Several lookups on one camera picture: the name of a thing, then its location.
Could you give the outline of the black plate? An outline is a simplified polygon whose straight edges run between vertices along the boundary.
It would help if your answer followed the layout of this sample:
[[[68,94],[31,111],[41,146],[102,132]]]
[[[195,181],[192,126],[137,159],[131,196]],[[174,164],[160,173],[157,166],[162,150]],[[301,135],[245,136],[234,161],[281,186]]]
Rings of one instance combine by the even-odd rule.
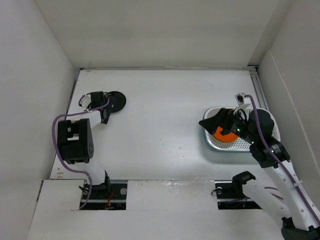
[[[107,96],[112,105],[111,112],[113,114],[121,111],[127,103],[126,96],[120,91],[110,91]]]

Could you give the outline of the orange plate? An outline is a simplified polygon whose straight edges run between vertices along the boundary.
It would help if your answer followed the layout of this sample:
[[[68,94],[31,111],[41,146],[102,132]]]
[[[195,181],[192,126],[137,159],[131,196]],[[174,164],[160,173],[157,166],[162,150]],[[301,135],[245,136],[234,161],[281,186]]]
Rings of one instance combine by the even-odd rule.
[[[232,143],[234,141],[236,141],[238,139],[238,136],[236,136],[235,134],[233,133],[228,133],[228,134],[225,134],[225,135],[222,135],[221,132],[223,131],[223,129],[221,127],[218,127],[217,130],[215,131],[214,134],[212,134],[212,136],[217,140],[217,141],[220,141],[220,142],[223,142],[223,143]]]

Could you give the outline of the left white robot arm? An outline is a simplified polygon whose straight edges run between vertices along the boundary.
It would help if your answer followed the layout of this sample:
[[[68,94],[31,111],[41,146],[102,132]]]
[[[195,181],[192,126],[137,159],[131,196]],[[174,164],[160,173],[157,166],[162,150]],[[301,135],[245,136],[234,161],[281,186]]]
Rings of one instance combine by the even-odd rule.
[[[107,172],[94,159],[92,129],[108,123],[115,101],[110,93],[95,91],[83,95],[78,106],[82,108],[81,112],[64,114],[53,121],[51,134],[54,148],[65,169],[87,178],[84,192],[104,199],[111,194],[111,183]]]

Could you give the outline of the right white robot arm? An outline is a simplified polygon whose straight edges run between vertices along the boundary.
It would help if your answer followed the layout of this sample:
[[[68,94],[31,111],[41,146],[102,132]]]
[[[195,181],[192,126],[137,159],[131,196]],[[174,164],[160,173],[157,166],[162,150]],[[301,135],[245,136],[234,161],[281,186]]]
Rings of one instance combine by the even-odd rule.
[[[257,176],[243,171],[224,185],[216,185],[219,199],[230,198],[235,206],[250,199],[279,226],[285,240],[318,240],[320,211],[314,205],[298,179],[289,153],[273,136],[275,121],[263,109],[209,108],[199,125],[207,135],[233,134],[249,145],[249,152],[262,170],[273,181],[280,193],[276,197],[261,185]]]

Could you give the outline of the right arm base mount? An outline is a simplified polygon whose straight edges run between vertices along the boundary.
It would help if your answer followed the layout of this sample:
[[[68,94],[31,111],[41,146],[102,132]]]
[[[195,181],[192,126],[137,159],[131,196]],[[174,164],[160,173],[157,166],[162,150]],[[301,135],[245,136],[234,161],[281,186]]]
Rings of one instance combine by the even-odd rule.
[[[248,181],[256,180],[249,171],[241,172],[231,180],[215,180],[215,189],[211,195],[216,197],[219,210],[261,210],[261,207],[244,195],[243,185]]]

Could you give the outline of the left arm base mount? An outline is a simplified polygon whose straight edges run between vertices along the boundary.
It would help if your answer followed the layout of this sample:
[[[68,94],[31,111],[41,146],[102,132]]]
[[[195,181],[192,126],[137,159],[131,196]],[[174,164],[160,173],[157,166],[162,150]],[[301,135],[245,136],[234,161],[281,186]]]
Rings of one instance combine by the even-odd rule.
[[[87,194],[83,194],[80,200],[80,210],[88,211],[122,211],[127,207],[127,182],[111,183],[110,191],[93,189],[89,200],[84,207],[81,207],[86,199]]]

